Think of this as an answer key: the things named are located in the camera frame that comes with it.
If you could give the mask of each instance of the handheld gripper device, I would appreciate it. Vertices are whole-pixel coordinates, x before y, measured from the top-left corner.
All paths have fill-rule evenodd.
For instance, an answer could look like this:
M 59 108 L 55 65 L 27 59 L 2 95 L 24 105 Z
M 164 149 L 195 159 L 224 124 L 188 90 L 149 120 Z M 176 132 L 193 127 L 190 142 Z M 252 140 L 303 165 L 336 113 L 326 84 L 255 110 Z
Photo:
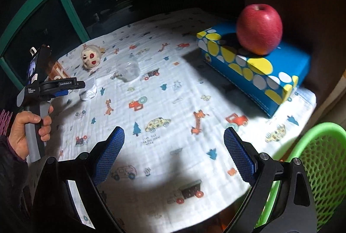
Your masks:
M 97 185 L 106 180 L 124 140 L 123 129 L 116 127 L 108 139 L 98 142 L 90 153 L 83 152 L 67 161 L 47 159 L 30 214 L 35 232 L 60 232 L 64 222 L 66 233 L 125 233 L 106 205 L 106 197 L 97 189 Z M 300 159 L 279 162 L 266 153 L 259 154 L 250 143 L 243 142 L 233 128 L 224 132 L 224 143 L 242 179 L 251 186 L 224 233 L 316 233 L 314 198 Z M 82 223 L 67 180 L 76 182 L 95 228 Z M 281 185 L 271 216 L 266 224 L 255 228 L 273 181 L 281 181 Z
M 30 62 L 27 74 L 27 84 L 17 96 L 17 106 L 23 106 L 26 111 L 31 111 L 42 118 L 48 115 L 52 98 L 68 95 L 68 90 L 82 89 L 84 81 L 77 78 L 65 78 L 52 81 L 44 80 L 49 71 L 48 64 L 51 55 L 49 46 L 42 45 L 38 51 L 30 51 L 33 58 Z M 29 148 L 30 161 L 35 162 L 45 154 L 45 143 L 41 141 L 38 130 L 41 123 L 25 124 L 25 135 Z
M 224 132 L 224 144 L 243 181 L 251 186 L 243 205 L 225 233 L 316 233 L 317 215 L 311 186 L 299 158 L 273 160 L 243 142 L 233 128 Z M 256 227 L 274 181 L 279 191 L 266 224 Z

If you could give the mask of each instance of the lit window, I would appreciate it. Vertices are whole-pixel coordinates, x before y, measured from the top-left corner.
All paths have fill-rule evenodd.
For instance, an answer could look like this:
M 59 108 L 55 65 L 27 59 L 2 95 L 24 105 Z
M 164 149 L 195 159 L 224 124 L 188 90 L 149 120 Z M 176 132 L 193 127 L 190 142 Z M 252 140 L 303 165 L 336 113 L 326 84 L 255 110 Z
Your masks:
M 98 15 L 98 13 L 94 14 L 93 16 L 94 16 L 94 18 L 95 18 L 96 21 L 100 21 L 100 17 L 99 17 L 99 15 Z
M 86 0 L 85 2 L 84 2 L 84 5 L 85 6 L 89 6 L 91 4 L 91 0 Z

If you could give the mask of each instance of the red apple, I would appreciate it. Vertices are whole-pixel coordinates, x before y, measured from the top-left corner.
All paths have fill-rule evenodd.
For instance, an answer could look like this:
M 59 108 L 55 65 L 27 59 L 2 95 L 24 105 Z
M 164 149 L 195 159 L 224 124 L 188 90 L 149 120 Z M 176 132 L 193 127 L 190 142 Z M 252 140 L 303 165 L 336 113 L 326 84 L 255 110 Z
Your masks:
M 248 5 L 237 20 L 241 46 L 257 55 L 267 55 L 282 38 L 282 21 L 277 11 L 266 4 Z

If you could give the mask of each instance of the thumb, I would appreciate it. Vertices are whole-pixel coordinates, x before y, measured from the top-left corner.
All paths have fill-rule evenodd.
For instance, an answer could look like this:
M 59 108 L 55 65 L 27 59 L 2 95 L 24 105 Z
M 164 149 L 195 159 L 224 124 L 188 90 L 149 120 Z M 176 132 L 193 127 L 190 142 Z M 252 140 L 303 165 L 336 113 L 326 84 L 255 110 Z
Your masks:
M 27 123 L 33 123 L 33 124 L 37 124 L 41 121 L 41 117 L 33 114 L 30 111 L 22 111 L 20 113 L 17 114 L 16 119 L 15 119 L 15 123 L 14 124 L 19 124 L 19 125 L 24 125 Z

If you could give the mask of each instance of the blue gripper pad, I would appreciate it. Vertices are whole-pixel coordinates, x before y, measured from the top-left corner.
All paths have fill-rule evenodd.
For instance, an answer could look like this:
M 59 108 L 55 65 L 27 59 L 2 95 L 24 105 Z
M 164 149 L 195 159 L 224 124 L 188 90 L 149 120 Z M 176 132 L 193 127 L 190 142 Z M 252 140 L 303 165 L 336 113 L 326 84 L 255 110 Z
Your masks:
M 238 141 L 239 137 L 233 128 L 227 128 L 224 132 L 224 144 L 231 155 L 233 162 L 236 164 L 237 169 L 243 181 L 250 183 L 254 186 L 255 179 L 255 163 L 248 156 L 243 145 Z
M 68 95 L 69 94 L 69 90 L 61 90 L 60 92 L 56 92 L 54 93 L 55 97 L 61 97 L 63 95 Z
M 111 140 L 108 142 L 104 152 L 96 163 L 96 172 L 92 177 L 94 185 L 98 185 L 106 180 L 110 169 L 124 144 L 124 130 L 120 127 L 115 128 L 109 138 L 111 138 Z

